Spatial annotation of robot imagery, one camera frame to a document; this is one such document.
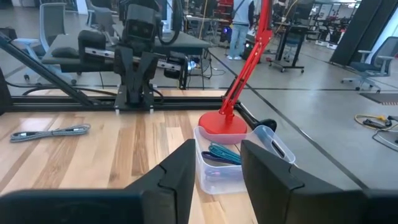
office chair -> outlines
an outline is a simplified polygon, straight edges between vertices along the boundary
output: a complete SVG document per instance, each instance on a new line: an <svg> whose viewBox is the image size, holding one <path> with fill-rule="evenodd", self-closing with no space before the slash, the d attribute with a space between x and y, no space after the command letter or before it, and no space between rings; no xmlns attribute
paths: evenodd
<svg viewBox="0 0 398 224"><path fill-rule="evenodd" d="M286 46L289 47L289 50L284 53L284 60L289 61L290 56L294 56L295 52L293 48L297 48L300 43L300 35L290 33L286 38Z"/></svg>
<svg viewBox="0 0 398 224"><path fill-rule="evenodd" d="M377 88L376 93L380 93L381 88L370 78L389 77L391 75L390 63L398 54L398 37L388 37L373 54L371 63L365 63L366 57L372 53L371 51L359 50L358 52L362 54L361 61L351 62L349 66L353 68L360 77L344 78L341 83L345 81L359 81L359 85L355 88L357 91L361 89L363 83L367 83L371 88Z"/></svg>
<svg viewBox="0 0 398 224"><path fill-rule="evenodd" d="M45 53L49 50L52 42L59 34L65 34L64 17L65 17L65 3L45 3L40 5L40 19L39 19L39 40L37 39L21 39L18 38L14 42L23 44L25 51L35 60L40 61ZM51 69L58 76L76 84L76 80L71 75L62 73L58 67L52 65L45 65ZM28 68L24 75L25 80L29 80L30 76L35 72Z"/></svg>
<svg viewBox="0 0 398 224"><path fill-rule="evenodd" d="M91 15L89 27L95 28L96 30L102 32L106 40L111 45L116 45L118 42L117 37L114 37L114 29L112 25L115 24L113 21L112 15L118 14L107 7L96 7L90 0L86 0L87 9L92 10L93 12L89 12L89 17ZM95 15L96 25L93 27L93 15Z"/></svg>

coiled cable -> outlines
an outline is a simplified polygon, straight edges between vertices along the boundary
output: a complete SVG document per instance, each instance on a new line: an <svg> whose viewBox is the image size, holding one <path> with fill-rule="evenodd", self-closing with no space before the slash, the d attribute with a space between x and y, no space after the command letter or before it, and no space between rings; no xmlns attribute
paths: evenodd
<svg viewBox="0 0 398 224"><path fill-rule="evenodd" d="M52 136L74 136L86 134L91 128L89 124L79 124L69 128L53 131L23 131L11 135L10 142L24 142Z"/></svg>

blue cable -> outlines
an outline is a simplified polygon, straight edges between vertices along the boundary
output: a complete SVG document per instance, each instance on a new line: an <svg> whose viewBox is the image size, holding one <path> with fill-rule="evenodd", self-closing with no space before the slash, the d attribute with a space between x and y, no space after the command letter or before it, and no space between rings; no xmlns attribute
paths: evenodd
<svg viewBox="0 0 398 224"><path fill-rule="evenodd" d="M209 152L202 152L202 156L216 162L224 162L233 165L241 165L241 156L225 146L212 142Z"/></svg>

red lamp arm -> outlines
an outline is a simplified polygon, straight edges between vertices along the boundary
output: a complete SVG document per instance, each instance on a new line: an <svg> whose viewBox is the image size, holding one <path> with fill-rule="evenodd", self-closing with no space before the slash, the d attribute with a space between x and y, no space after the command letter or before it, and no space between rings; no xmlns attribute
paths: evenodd
<svg viewBox="0 0 398 224"><path fill-rule="evenodd" d="M272 37L272 30L269 27L271 23L271 13L272 0L262 0L259 27L254 47L241 73L235 78L234 82L232 82L228 91L225 93L223 105L219 110L220 114L226 115L226 119L232 119L234 116L234 105Z"/></svg>

red lamp base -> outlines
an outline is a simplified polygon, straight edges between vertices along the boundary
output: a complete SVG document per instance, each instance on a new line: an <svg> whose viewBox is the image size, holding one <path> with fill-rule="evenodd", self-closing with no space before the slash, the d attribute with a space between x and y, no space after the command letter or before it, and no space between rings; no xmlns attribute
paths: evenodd
<svg viewBox="0 0 398 224"><path fill-rule="evenodd" d="M237 116L227 121L225 115L218 111L207 112L199 119L199 126L202 126L208 134L246 134L248 127L246 122Z"/></svg>

